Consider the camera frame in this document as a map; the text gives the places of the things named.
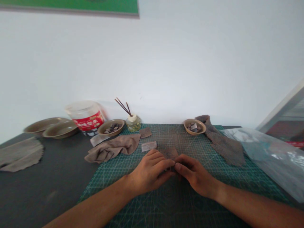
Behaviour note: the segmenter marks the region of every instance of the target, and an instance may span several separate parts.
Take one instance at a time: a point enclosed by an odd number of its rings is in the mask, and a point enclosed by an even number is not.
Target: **bottle cap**
[[[133,116],[128,116],[128,120],[130,121],[130,122],[134,122],[135,120],[136,120],[136,118],[137,118],[137,115],[136,114],[132,114]]]

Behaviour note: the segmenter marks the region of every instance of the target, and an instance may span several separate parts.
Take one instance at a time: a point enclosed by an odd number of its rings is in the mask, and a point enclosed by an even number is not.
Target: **fingernail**
[[[181,170],[181,165],[180,165],[179,163],[176,163],[176,164],[175,164],[175,169],[176,169],[177,171],[180,171],[180,170]]]

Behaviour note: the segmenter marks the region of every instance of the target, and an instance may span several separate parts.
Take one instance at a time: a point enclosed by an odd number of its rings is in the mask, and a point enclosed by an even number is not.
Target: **bowl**
[[[190,131],[187,126],[188,124],[190,123],[196,123],[197,126],[200,126],[201,127],[201,130],[199,132],[193,132],[193,131]],[[206,126],[203,124],[203,122],[197,120],[197,119],[186,119],[184,121],[184,127],[186,129],[186,131],[191,134],[191,135],[199,135],[199,134],[202,134],[206,131]]]
[[[40,120],[38,122],[35,122],[29,126],[27,126],[23,132],[24,133],[32,133],[34,135],[41,136],[42,133],[49,127],[54,126],[55,124],[58,124],[60,122],[69,121],[69,119],[66,118],[60,118],[60,117],[53,117],[49,119]]]
[[[104,134],[105,130],[107,130],[112,124],[121,124],[122,126],[120,128],[118,128],[118,130],[115,132],[112,132],[109,134]],[[110,120],[110,121],[103,123],[98,128],[98,134],[103,135],[103,136],[113,137],[113,136],[120,134],[123,130],[123,127],[124,127],[124,120],[121,120],[121,119]]]
[[[49,127],[43,132],[42,136],[46,138],[62,139],[75,135],[78,131],[77,125],[69,120]]]

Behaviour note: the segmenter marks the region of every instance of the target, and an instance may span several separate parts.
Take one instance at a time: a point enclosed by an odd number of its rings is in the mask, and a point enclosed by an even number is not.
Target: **plastic bag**
[[[221,130],[244,147],[249,158],[299,203],[304,202],[304,151],[250,128]]]

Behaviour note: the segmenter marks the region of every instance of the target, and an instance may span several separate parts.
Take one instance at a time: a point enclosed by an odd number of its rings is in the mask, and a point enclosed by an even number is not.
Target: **cutting mat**
[[[175,146],[178,153],[198,159],[218,180],[270,199],[289,203],[275,183],[249,158],[241,168],[226,164],[210,146],[204,135],[191,136],[180,124],[142,124],[150,127],[152,136],[141,139],[131,155],[119,154],[102,163],[83,192],[79,202],[111,185],[130,173],[146,153],[141,144],[157,141],[158,150]],[[122,134],[132,134],[125,127]],[[237,216],[217,202],[197,194],[186,180],[172,177],[159,189],[138,196],[130,201],[107,227],[247,227]]]

